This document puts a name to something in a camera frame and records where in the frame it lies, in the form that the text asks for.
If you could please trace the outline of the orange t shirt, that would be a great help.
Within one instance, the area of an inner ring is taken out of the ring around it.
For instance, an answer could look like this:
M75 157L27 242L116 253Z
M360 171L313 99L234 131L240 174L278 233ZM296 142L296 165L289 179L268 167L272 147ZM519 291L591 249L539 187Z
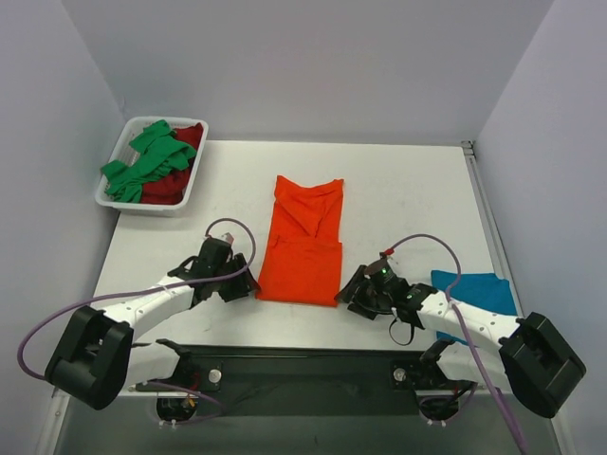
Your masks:
M302 187L277 177L258 300L337 305L343 184L335 179Z

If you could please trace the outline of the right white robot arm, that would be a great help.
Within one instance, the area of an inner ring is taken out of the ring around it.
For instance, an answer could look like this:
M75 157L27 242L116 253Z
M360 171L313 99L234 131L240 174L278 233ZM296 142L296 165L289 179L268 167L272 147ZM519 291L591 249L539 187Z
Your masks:
M441 338L420 357L413 378L425 389L467 381L511 392L528 410L554 417L586 367L546 316L525 318L481 309L425 283L398 277L386 259L360 265L336 295L365 318L390 316L411 331Z

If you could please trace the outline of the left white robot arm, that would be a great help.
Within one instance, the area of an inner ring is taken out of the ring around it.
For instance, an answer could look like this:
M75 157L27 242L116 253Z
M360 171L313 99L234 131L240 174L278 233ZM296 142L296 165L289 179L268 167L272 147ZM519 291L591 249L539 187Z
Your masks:
M94 410L148 380L173 391L185 388L192 378L189 351L166 338L148 343L139 338L213 294L231 301L258 290L232 243L228 233L208 237L197 255L169 271L148 294L102 309L77 309L46 366L45 381Z

